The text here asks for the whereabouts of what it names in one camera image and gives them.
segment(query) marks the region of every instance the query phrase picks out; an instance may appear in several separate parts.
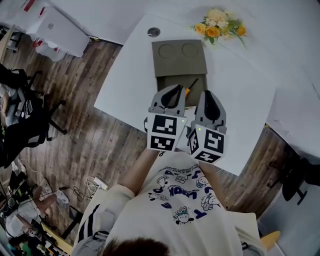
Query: desk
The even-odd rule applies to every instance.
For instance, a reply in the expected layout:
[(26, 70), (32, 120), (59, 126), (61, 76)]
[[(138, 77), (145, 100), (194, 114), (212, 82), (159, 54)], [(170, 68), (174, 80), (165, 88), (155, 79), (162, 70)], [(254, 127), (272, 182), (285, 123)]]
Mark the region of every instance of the desk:
[(13, 25), (12, 28), (4, 35), (4, 37), (0, 41), (0, 64), (4, 63), (7, 45), (10, 41), (12, 33), (14, 32), (14, 29), (15, 26)]
[[(158, 37), (147, 36), (157, 27)], [(199, 39), (185, 26), (151, 15), (145, 15), (126, 41), (112, 65), (94, 106), (117, 119), (144, 131), (144, 119), (157, 82), (154, 72), (153, 41)], [(266, 122), (275, 86), (262, 72), (220, 45), (204, 48), (207, 86), (226, 111), (227, 149), (216, 166), (239, 175), (246, 165)], [(189, 125), (194, 109), (185, 115)], [(184, 130), (178, 148), (187, 151)]]

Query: orange screwdriver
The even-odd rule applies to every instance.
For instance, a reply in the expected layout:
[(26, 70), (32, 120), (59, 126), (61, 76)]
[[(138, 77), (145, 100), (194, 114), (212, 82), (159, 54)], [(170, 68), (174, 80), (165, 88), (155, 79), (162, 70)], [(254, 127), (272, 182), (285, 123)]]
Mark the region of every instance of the orange screwdriver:
[(185, 89), (185, 97), (187, 97), (188, 96), (188, 94), (190, 93), (190, 89), (191, 89), (191, 87), (192, 86), (194, 86), (195, 85), (195, 83), (198, 81), (198, 79), (199, 78), (197, 78), (196, 80), (194, 80), (194, 82), (190, 85), (190, 87), (189, 88), (187, 88), (187, 89)]

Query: white wall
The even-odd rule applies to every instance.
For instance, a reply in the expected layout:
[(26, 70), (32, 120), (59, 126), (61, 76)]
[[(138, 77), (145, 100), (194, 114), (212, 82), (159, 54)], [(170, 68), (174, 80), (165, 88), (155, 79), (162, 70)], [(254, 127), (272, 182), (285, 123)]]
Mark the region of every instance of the white wall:
[(320, 5), (317, 0), (50, 0), (81, 28), (124, 44), (144, 14), (186, 26), (209, 7), (235, 11), (248, 51), (226, 47), (278, 86), (267, 122), (299, 153), (320, 158)]
[(286, 256), (315, 256), (320, 252), (320, 187), (304, 183), (300, 189), (307, 195), (299, 206), (297, 194), (288, 202), (281, 195), (258, 227), (264, 235), (281, 231), (277, 244)]

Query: flower bouquet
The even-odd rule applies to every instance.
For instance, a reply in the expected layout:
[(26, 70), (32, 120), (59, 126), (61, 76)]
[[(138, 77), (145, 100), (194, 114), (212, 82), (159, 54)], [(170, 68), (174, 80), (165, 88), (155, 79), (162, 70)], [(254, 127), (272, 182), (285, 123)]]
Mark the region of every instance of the flower bouquet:
[(205, 41), (215, 44), (218, 38), (224, 40), (239, 38), (244, 47), (245, 41), (243, 36), (246, 35), (246, 27), (240, 19), (237, 19), (231, 12), (224, 12), (219, 9), (212, 8), (203, 21), (191, 26), (199, 35), (203, 36)]

